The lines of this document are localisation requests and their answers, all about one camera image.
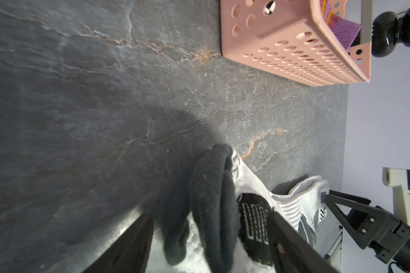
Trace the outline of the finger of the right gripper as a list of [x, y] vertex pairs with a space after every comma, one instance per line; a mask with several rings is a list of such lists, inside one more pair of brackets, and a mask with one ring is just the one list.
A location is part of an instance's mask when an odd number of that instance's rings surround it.
[[372, 207], [369, 199], [331, 190], [325, 204], [361, 249], [373, 247], [393, 230], [392, 214]]

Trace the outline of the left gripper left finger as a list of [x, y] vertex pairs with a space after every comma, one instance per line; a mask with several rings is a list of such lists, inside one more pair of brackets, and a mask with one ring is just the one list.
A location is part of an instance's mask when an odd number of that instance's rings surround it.
[[84, 273], [144, 273], [153, 232], [152, 216], [142, 214]]

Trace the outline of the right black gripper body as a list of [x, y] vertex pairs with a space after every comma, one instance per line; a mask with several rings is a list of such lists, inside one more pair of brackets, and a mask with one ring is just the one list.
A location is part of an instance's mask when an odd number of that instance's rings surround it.
[[381, 262], [395, 263], [405, 273], [410, 273], [410, 226], [393, 214], [392, 218], [393, 230], [387, 232], [379, 243], [367, 248], [372, 249]]

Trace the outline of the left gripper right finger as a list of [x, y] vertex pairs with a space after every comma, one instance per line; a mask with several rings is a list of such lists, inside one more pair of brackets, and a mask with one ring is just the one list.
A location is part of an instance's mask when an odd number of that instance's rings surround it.
[[336, 272], [336, 269], [304, 241], [279, 213], [268, 213], [267, 233], [275, 272]]

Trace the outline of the white sport sock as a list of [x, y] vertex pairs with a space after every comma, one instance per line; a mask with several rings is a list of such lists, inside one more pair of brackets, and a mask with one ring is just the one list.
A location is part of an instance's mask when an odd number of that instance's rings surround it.
[[156, 228], [147, 273], [210, 272], [188, 194], [192, 172], [208, 151], [188, 158], [163, 186], [153, 213]]
[[194, 236], [188, 273], [272, 273], [267, 218], [272, 212], [309, 244], [324, 220], [329, 182], [311, 176], [285, 194], [276, 194], [227, 144], [209, 149], [189, 181]]

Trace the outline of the magenta striped sock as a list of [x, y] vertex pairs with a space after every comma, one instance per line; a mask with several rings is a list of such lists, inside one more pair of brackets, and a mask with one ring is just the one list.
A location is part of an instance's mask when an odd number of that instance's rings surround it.
[[320, 0], [320, 9], [323, 20], [339, 40], [345, 50], [348, 50], [357, 38], [361, 25], [345, 19], [342, 1]]

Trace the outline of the pink perforated plastic basket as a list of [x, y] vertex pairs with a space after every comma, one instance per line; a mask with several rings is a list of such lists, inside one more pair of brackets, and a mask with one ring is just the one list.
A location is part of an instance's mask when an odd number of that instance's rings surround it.
[[320, 1], [222, 1], [222, 54], [308, 86], [369, 82], [372, 8], [362, 1], [359, 44], [345, 49]]

